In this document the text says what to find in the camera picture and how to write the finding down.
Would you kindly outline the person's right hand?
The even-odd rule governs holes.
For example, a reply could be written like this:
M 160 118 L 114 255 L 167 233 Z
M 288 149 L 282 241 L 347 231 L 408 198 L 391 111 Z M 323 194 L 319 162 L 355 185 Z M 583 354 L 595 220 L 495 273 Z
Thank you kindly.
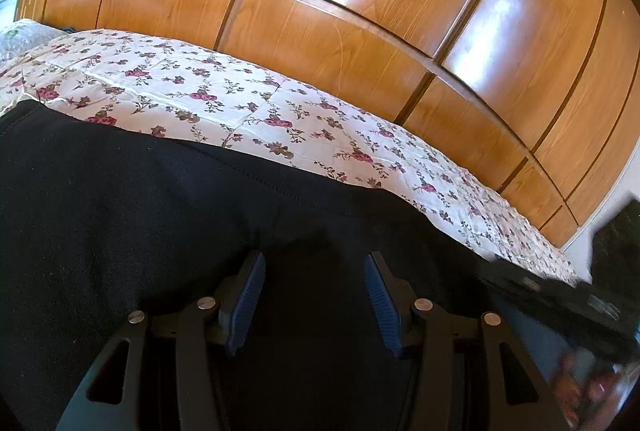
M 639 365 L 604 365 L 590 352 L 567 353 L 551 392 L 571 430 L 607 430 L 639 378 Z

